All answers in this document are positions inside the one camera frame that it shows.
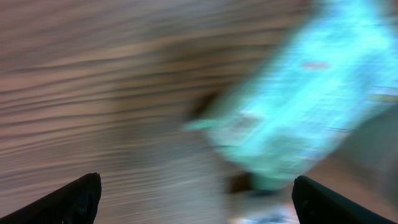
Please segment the teal snack packet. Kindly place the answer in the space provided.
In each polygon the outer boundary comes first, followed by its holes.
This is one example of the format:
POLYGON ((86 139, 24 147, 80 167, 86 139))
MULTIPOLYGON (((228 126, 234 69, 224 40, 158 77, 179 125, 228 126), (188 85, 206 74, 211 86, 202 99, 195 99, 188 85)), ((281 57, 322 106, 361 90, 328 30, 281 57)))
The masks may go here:
POLYGON ((188 130, 203 130, 258 190, 279 190, 397 103, 391 1, 315 1, 310 17, 188 130))

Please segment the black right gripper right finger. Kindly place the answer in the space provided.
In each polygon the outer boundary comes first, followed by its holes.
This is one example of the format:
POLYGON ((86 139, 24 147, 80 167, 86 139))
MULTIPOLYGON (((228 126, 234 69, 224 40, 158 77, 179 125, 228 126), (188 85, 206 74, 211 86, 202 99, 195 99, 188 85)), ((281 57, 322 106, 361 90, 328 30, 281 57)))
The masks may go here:
POLYGON ((395 224, 304 175, 294 180, 292 200, 300 224, 395 224))

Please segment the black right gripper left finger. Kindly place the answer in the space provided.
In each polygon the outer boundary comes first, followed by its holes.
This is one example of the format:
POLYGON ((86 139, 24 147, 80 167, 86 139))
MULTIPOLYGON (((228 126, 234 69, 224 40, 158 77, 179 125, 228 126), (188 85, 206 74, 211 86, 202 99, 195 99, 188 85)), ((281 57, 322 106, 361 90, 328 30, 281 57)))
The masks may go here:
POLYGON ((1 224, 93 224, 101 199, 99 173, 88 173, 1 218, 1 224))

